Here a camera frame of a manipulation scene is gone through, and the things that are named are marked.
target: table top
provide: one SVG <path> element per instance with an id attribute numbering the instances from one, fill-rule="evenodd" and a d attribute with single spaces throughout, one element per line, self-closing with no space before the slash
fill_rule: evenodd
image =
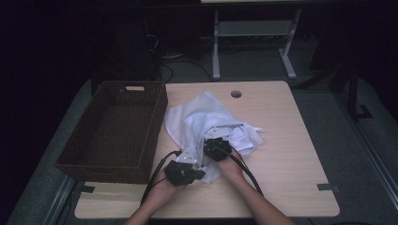
<path id="1" fill-rule="evenodd" d="M 172 83 L 166 89 L 168 109 L 208 90 L 236 119 L 265 130 L 259 133 L 264 143 L 245 162 L 266 198 L 287 216 L 339 214 L 332 191 L 317 187 L 327 184 L 328 179 L 286 82 Z M 242 96 L 233 98 L 232 91 Z M 167 153 L 177 149 L 163 124 L 153 170 Z M 127 218 L 139 207 L 145 190 L 145 185 L 85 185 L 95 189 L 82 193 L 75 210 L 77 218 Z M 211 184 L 193 182 L 153 217 L 250 218 L 251 214 L 237 192 L 220 177 Z"/>

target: wicker basket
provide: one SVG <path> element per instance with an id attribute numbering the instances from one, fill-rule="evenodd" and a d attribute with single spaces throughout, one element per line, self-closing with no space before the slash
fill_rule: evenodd
<path id="1" fill-rule="evenodd" d="M 146 184 L 167 103 L 164 82 L 104 82 L 55 167 L 79 181 Z"/>

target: white fabric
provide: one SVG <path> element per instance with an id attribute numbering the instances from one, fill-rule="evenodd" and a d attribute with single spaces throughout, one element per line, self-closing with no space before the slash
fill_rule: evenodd
<path id="1" fill-rule="evenodd" d="M 194 158 L 198 167 L 205 167 L 204 182 L 211 182 L 221 172 L 212 161 L 204 156 L 204 138 L 212 128 L 228 128 L 232 132 L 222 138 L 230 142 L 242 156 L 247 156 L 263 140 L 256 128 L 237 120 L 209 91 L 172 107 L 164 116 L 164 125 L 178 147 Z"/>

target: grommet hole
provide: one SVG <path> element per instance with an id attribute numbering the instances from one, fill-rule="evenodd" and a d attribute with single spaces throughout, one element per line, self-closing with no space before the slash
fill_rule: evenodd
<path id="1" fill-rule="evenodd" d="M 232 92 L 231 92 L 231 96 L 232 96 L 233 98 L 240 98 L 240 97 L 242 97 L 242 93 L 239 92 L 239 91 L 232 91 Z"/>

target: person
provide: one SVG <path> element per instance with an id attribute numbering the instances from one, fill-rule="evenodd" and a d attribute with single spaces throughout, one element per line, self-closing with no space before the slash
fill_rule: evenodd
<path id="1" fill-rule="evenodd" d="M 240 158 L 238 152 L 233 151 L 234 157 Z M 290 225 L 293 221 L 263 197 L 246 180 L 242 169 L 231 158 L 216 162 L 222 175 L 234 186 L 251 211 L 254 220 L 259 225 Z M 126 221 L 125 225 L 146 224 L 149 219 L 164 205 L 166 205 L 179 191 L 187 186 L 174 186 L 167 179 L 164 170 L 161 170 L 155 179 L 155 185 L 148 193 L 145 201 Z"/>

